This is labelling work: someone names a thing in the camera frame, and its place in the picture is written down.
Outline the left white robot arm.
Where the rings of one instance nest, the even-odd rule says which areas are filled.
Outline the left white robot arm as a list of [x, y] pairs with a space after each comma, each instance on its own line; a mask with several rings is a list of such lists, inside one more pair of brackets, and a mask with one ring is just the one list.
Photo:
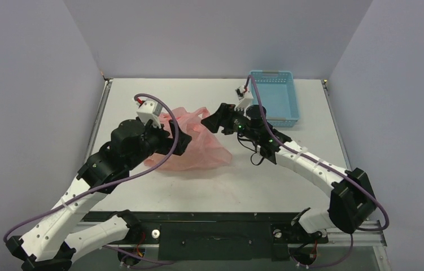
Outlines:
[[166, 158], [182, 155], [191, 136], [170, 121], [169, 130], [152, 121], [125, 120], [112, 131], [111, 139], [79, 169], [66, 193], [33, 229], [21, 236], [7, 236], [6, 247], [23, 261], [22, 270], [68, 270], [84, 255], [111, 242], [137, 241], [140, 220], [129, 210], [114, 212], [109, 218], [85, 230], [75, 226], [120, 180], [153, 154]]

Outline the pink plastic bag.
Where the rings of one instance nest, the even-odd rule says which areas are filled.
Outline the pink plastic bag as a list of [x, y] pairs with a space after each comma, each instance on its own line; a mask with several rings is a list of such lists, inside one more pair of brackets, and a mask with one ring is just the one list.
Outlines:
[[202, 119], [210, 116], [206, 107], [188, 112], [184, 107], [172, 110], [183, 132], [192, 137], [181, 156], [172, 155], [158, 171], [208, 170], [231, 164], [233, 155], [204, 125]]

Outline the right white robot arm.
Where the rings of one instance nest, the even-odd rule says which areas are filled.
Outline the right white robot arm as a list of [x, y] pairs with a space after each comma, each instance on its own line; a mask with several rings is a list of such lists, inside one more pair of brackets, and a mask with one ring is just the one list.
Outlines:
[[212, 133], [245, 137], [256, 146], [262, 158], [292, 170], [329, 197], [327, 207], [306, 208], [293, 219], [291, 234], [298, 241], [329, 228], [352, 234], [376, 210], [371, 199], [373, 191], [363, 170], [349, 171], [313, 155], [266, 122], [258, 105], [238, 111], [235, 105], [222, 103], [201, 123]]

